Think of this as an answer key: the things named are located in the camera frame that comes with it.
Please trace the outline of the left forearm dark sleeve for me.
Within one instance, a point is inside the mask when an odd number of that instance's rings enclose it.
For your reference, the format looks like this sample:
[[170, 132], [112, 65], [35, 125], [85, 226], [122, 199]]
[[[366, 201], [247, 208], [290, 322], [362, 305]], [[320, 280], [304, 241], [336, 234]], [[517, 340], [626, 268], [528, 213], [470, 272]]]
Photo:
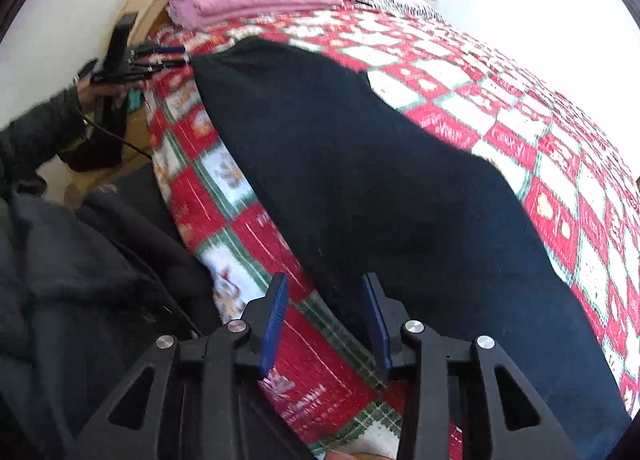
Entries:
[[33, 106], [1, 131], [1, 186], [12, 187], [37, 176], [49, 162], [85, 130], [75, 87]]

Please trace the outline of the left hand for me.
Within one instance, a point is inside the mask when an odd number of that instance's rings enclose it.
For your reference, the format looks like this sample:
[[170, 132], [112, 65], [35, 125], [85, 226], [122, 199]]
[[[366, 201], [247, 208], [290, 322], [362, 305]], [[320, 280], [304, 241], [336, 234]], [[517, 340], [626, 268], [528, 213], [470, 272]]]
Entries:
[[75, 84], [80, 109], [84, 113], [93, 112], [96, 104], [104, 98], [111, 98], [114, 105], [121, 106], [128, 94], [126, 85], [118, 84], [93, 84], [91, 77], [79, 79]]

